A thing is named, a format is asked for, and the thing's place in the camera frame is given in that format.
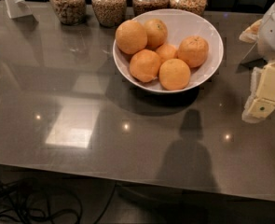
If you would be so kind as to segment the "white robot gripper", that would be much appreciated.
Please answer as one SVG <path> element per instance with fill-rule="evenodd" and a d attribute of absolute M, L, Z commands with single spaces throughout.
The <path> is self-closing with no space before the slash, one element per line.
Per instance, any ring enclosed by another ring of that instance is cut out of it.
<path fill-rule="evenodd" d="M 255 21 L 240 34 L 239 40 L 246 43 L 257 40 L 258 53 L 265 60 L 275 60 L 275 2 L 262 20 Z M 263 68 L 254 68 L 250 92 L 242 119 L 248 123 L 258 123 L 275 110 L 275 61 L 270 61 Z"/>

